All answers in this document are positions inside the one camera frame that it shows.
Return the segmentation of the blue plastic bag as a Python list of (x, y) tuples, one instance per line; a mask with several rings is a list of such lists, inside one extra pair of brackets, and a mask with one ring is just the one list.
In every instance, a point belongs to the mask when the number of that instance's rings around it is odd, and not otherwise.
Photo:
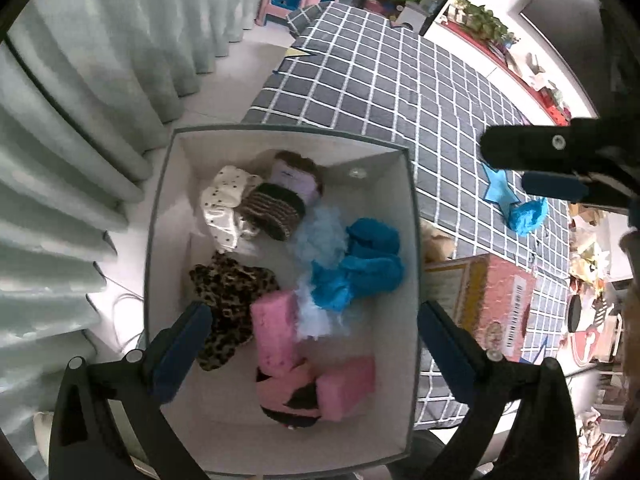
[(392, 292), (405, 267), (398, 231), (386, 223), (360, 218), (346, 228), (347, 249), (334, 268), (311, 266), (311, 298), (321, 309), (343, 312), (354, 300)]

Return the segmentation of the purple striped knit hat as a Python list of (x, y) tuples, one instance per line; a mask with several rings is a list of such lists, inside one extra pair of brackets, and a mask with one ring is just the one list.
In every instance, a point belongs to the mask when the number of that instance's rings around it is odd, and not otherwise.
[(316, 163), (291, 151), (274, 155), (270, 175), (242, 199), (236, 211), (273, 240), (288, 240), (323, 195)]

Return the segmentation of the red patterned cardboard box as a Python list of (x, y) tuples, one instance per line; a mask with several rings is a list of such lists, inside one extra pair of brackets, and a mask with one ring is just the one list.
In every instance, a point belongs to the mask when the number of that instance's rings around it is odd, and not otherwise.
[(425, 298), (436, 301), (487, 351), (518, 362), (537, 280), (496, 255), (430, 263), (424, 269)]

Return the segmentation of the leopard print cloth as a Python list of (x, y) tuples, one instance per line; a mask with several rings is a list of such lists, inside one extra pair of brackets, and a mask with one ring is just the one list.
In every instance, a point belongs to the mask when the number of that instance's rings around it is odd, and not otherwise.
[(195, 298), (209, 307), (210, 331), (198, 352), (198, 365), (211, 372), (225, 366), (236, 350), (254, 336), (250, 307), (280, 289), (276, 274), (261, 266), (246, 266), (226, 254), (189, 271)]

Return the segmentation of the pink sponge block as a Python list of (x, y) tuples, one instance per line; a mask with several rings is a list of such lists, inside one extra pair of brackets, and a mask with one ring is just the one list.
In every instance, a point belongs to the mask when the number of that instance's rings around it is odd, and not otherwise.
[(297, 297), (277, 290), (250, 306), (258, 366), (266, 375), (283, 376), (302, 362), (297, 340)]
[(375, 359), (357, 356), (326, 370), (316, 379), (321, 418), (340, 422), (375, 390)]

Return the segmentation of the pink black fabric item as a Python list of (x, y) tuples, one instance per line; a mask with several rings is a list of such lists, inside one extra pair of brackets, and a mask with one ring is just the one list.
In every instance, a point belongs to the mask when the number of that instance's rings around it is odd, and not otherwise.
[(308, 428), (321, 418), (314, 368), (303, 362), (282, 376), (256, 370), (256, 388), (262, 412), (290, 428)]

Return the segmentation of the red shelf with plants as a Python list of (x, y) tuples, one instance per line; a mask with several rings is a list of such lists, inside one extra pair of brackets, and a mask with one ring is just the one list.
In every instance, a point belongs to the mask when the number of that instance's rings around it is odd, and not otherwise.
[(511, 53), (510, 47), (518, 43), (518, 38), (484, 4), (476, 6), (469, 0), (454, 0), (439, 24), (496, 62), (534, 98), (555, 125), (570, 123), (572, 113), (556, 84), (538, 64), (536, 55)]

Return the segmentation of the white polka dot cloth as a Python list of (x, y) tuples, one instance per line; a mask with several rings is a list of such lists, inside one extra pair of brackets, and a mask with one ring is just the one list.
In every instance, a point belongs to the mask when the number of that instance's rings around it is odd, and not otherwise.
[(242, 200), (250, 194), (262, 178), (235, 166), (224, 166), (207, 188), (201, 192), (203, 217), (221, 252), (234, 252), (241, 240), (258, 235), (255, 228), (239, 213)]

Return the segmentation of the light blue fluffy pompom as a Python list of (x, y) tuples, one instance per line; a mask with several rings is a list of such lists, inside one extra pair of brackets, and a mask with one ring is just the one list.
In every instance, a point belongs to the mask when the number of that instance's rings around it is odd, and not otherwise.
[(345, 255), (347, 235), (341, 211), (337, 206), (314, 206), (286, 244), (288, 251), (302, 265), (302, 274), (294, 290), (297, 340), (318, 340), (347, 334), (348, 327), (341, 312), (320, 307), (312, 296), (317, 288), (312, 282), (314, 263), (333, 270)]

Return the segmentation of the grey grid pattern rug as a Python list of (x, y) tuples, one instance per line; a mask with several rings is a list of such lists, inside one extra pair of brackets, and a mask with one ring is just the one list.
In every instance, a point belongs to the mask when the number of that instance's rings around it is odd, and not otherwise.
[(480, 135), (521, 125), (520, 110), (469, 64), (381, 15), (328, 2), (286, 22), (299, 56), (267, 79), (246, 121), (326, 127), (408, 148), (420, 216), (454, 239), (457, 255), (490, 252), (536, 276), (522, 356), (555, 356), (566, 331), (566, 203), (550, 200), (542, 226), (519, 236), (484, 197)]

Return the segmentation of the pale green curtain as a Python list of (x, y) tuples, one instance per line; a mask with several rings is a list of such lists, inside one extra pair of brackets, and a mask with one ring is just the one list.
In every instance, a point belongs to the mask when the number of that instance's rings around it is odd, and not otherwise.
[(88, 358), (115, 260), (168, 122), (250, 29), (258, 0), (1, 0), (1, 430), (48, 470), (34, 415)]

